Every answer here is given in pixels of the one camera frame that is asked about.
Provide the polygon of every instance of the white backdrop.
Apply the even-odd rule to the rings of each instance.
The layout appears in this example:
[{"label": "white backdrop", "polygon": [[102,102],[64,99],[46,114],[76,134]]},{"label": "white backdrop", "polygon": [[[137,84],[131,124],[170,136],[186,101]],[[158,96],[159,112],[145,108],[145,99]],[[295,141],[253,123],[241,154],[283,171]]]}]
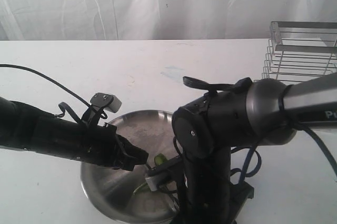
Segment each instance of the white backdrop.
[{"label": "white backdrop", "polygon": [[337,22],[337,0],[0,0],[0,40],[266,38]]}]

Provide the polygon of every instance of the stainless steel bowl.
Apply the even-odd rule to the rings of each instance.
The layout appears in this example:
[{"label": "stainless steel bowl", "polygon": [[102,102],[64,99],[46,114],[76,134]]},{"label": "stainless steel bowl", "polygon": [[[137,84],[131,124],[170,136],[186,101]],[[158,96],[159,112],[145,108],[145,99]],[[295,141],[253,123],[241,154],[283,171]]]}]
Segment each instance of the stainless steel bowl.
[{"label": "stainless steel bowl", "polygon": [[[176,156],[172,144],[172,114],[158,110],[136,111],[110,122],[117,133],[149,153],[153,167],[159,153],[168,159]],[[133,171],[113,170],[82,163],[83,190],[91,203],[109,218],[123,223],[168,223],[177,213],[174,198],[160,192],[134,190],[145,182],[146,166]]]}]

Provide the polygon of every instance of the white table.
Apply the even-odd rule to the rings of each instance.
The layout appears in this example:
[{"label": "white table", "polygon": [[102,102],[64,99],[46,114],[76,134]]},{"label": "white table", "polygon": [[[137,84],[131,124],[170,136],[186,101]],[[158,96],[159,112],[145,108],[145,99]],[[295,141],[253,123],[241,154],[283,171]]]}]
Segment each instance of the white table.
[{"label": "white table", "polygon": [[[183,86],[184,75],[210,83],[259,79],[266,45],[266,39],[0,42],[0,63],[39,70],[86,100],[98,91],[117,95],[123,106],[111,120],[140,109],[173,112],[200,97],[202,91]],[[15,69],[0,69],[0,96],[51,113],[61,101],[80,115],[85,110],[53,84]],[[335,136],[320,135],[337,156]],[[312,139],[299,133],[260,153],[262,169],[247,180],[255,198],[238,224],[336,223],[336,178]],[[232,166],[241,166],[244,156],[233,155]],[[114,223],[86,199],[79,162],[2,149],[0,175],[0,223]]]}]

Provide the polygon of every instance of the dish rack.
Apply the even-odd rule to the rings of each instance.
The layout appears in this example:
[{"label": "dish rack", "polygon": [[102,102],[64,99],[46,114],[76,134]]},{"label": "dish rack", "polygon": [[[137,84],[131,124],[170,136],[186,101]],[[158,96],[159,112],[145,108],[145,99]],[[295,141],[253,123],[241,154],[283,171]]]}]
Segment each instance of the dish rack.
[{"label": "dish rack", "polygon": [[337,23],[271,22],[270,34],[262,78],[299,83],[337,72]]}]

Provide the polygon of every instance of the wire rack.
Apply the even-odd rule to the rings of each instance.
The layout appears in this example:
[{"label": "wire rack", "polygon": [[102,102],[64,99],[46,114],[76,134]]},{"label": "wire rack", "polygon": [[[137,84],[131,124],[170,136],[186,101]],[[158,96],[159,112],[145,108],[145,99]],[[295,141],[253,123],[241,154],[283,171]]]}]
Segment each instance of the wire rack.
[{"label": "wire rack", "polygon": [[271,22],[262,78],[303,82],[337,72],[337,23]]}]

